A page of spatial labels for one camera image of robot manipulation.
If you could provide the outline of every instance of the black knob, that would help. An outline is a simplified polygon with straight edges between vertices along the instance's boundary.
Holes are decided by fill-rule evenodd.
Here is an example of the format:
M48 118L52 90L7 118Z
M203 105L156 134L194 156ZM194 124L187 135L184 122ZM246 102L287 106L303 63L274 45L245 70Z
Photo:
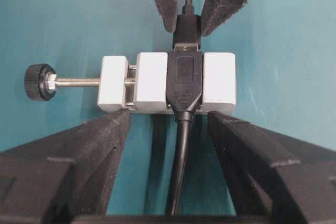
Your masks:
M25 90L27 96L34 101L49 101L54 97L55 91L48 90L47 78L55 74L48 64L31 65L25 75Z

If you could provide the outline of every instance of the blue-green backdrop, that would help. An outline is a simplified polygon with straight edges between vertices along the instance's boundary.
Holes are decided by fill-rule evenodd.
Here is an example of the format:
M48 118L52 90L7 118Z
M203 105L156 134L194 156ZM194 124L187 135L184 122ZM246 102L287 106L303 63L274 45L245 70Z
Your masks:
M203 1L194 0L196 12ZM336 149L335 12L334 0L250 0L203 39L203 51L236 54L235 116ZM96 77L102 56L134 64L138 52L170 51L171 41L152 0L0 0L0 150L103 114L95 89L30 101L23 87L29 65ZM206 117L195 125L180 212L234 214ZM172 116L132 116L109 214L163 213L175 134Z

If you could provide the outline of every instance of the white block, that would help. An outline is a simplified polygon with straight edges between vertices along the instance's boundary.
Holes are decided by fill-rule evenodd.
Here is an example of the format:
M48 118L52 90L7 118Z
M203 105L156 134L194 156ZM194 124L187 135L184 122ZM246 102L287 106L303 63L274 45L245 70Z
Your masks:
M236 105L235 58L230 52L204 53L203 111L232 115Z
M136 63L134 105L140 111L165 111L166 52L141 52Z
M128 61L125 56L105 56L101 63L98 106L114 112L125 108Z

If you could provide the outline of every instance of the metal screw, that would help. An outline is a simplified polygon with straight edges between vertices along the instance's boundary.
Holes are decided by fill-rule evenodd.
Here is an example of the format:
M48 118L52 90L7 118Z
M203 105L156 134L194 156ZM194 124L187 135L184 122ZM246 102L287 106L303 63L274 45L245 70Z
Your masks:
M135 70L135 65L130 65L129 69ZM46 78L46 87L48 90L56 90L62 87L99 87L99 78L59 78L57 74L49 74ZM131 87L135 84L134 78L125 78L124 84L126 87Z

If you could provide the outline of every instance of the metal nut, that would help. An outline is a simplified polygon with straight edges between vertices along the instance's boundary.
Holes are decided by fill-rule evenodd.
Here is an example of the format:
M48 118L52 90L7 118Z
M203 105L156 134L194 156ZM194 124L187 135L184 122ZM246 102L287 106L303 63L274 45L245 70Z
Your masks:
M56 90L56 81L57 74L50 74L47 78L47 88L48 90Z

